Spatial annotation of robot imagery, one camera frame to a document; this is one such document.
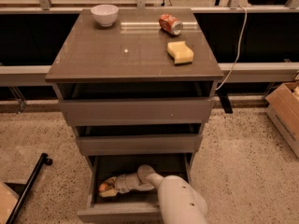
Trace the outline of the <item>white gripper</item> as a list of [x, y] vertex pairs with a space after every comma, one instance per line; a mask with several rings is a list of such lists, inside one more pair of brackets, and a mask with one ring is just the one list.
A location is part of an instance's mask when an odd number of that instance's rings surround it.
[[131, 190], [148, 191], [154, 189], [150, 183], [143, 183], [137, 173], [113, 176], [105, 181], [106, 184], [113, 186], [99, 189], [99, 195], [103, 198], [114, 197], [118, 193], [124, 194]]

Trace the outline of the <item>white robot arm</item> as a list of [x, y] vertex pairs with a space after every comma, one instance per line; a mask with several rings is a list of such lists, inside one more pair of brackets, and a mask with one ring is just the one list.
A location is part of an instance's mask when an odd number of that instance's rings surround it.
[[161, 176], [151, 166], [141, 165], [132, 174], [112, 176], [99, 185], [101, 197], [131, 190], [157, 190], [164, 224], [207, 224], [207, 203], [188, 182], [177, 175]]

